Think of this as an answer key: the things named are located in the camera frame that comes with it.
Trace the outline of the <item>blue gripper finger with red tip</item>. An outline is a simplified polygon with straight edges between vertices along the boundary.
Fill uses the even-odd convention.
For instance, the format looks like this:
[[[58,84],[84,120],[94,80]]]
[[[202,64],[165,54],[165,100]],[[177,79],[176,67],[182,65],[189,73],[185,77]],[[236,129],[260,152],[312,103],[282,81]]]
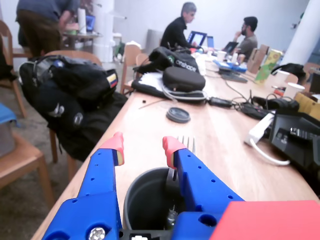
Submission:
[[[117,132],[90,157],[77,197],[63,202],[45,240],[118,240],[122,229],[115,167],[124,164],[124,139]]]
[[[172,136],[162,139],[167,165],[175,169],[186,210],[177,217],[172,240],[208,240],[232,201],[242,201],[197,156]]]

